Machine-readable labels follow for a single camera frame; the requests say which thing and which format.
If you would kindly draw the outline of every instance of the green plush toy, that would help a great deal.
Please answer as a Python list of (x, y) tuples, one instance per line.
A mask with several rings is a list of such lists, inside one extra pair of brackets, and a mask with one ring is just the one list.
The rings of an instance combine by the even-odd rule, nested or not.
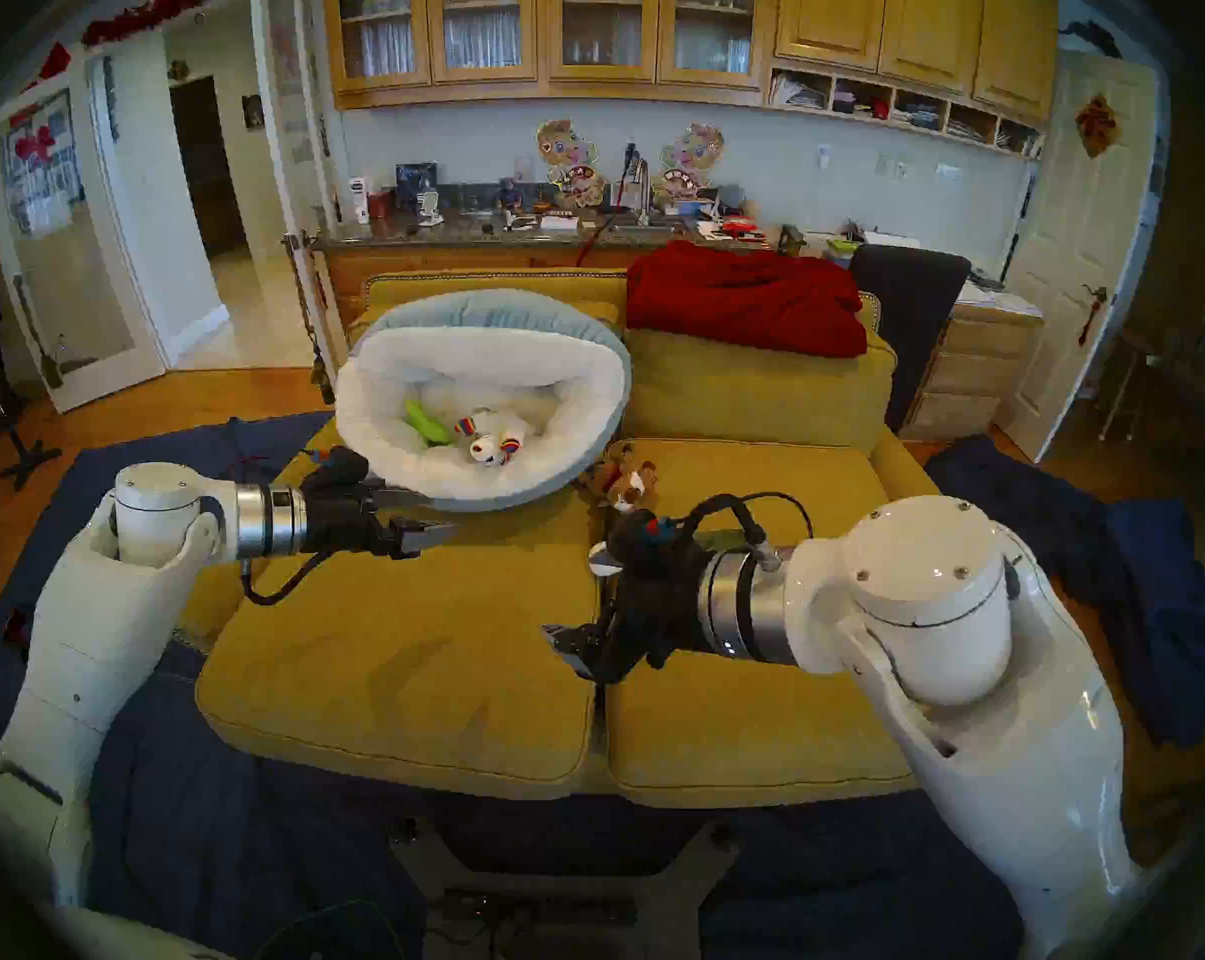
[(417, 400), (410, 397), (402, 404), (406, 410), (406, 423), (416, 430), (429, 447), (445, 447), (451, 443), (451, 431), (424, 411)]

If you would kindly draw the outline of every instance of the yellow couch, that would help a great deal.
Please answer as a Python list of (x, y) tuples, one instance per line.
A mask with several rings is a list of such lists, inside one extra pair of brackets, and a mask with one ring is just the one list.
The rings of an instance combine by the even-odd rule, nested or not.
[[(874, 332), (858, 359), (819, 359), (625, 330), (624, 271), (587, 269), (380, 275), (364, 323), (417, 298), (492, 287), (552, 295), (623, 330), (623, 435), (657, 463), (659, 512), (683, 514), (715, 491), (783, 490), (806, 505), (817, 536), (834, 536), (890, 499), (935, 491), (881, 423), (895, 355)], [(876, 313), (868, 301), (866, 325)], [(336, 442), (333, 426), (316, 438)], [(298, 458), (283, 478), (311, 466)], [(759, 501), (754, 513), (772, 542), (804, 536), (788, 503)], [(610, 791), (734, 807), (912, 784), (847, 675), (676, 653), (604, 695), (571, 673), (540, 626), (595, 617), (584, 555), (602, 522), (563, 489), (465, 516), (453, 542), (418, 560), (337, 555), (272, 608), (239, 603), (208, 575), (186, 613), (208, 642), (223, 626), (199, 708), (254, 754), (478, 795)], [(259, 565), (260, 590), (298, 566)]]

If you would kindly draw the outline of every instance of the white plush toy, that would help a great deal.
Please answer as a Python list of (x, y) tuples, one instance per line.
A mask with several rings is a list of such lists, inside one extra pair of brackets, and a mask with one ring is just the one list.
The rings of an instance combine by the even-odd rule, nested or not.
[(529, 425), (513, 412), (477, 408), (455, 423), (455, 432), (468, 436), (469, 457), (483, 467), (499, 467), (522, 449)]

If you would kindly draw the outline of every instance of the blue rug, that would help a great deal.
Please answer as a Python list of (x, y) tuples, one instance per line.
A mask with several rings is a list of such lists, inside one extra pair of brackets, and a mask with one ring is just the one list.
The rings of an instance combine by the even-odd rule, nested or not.
[(1100, 612), (1123, 690), (1156, 742), (1205, 736), (1205, 573), (1174, 499), (1107, 506), (1001, 453), (988, 436), (941, 450), (927, 471), (1023, 537), (1046, 573)]
[[(2, 593), (0, 628), (13, 607), (33, 608), (118, 469), (167, 459), (269, 481), (325, 419), (229, 423), (83, 452)], [(240, 960), (396, 958), (395, 937), (416, 958), (424, 902), (389, 849), (408, 815), (433, 820), (471, 868), (553, 874), (654, 873), (712, 818), (735, 828), (740, 859), (703, 908), (705, 958), (1017, 955), (1011, 896), (921, 793), (707, 813), (601, 795), (502, 801), (408, 789), (230, 748), (195, 706), (201, 665), (201, 654), (169, 647), (104, 741), (90, 800), (93, 909)], [(22, 673), (0, 643), (0, 731)]]

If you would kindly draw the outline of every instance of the pet bed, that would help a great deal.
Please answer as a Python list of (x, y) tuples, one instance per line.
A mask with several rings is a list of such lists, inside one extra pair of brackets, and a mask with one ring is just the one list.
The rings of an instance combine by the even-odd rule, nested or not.
[[(606, 447), (629, 397), (629, 352), (611, 329), (552, 298), (511, 288), (455, 291), (381, 316), (336, 385), (341, 438), (390, 485), (452, 512), (530, 502), (568, 484)], [(458, 436), (429, 447), (406, 420), (418, 400), (449, 429), (480, 407), (531, 425), (499, 467)]]

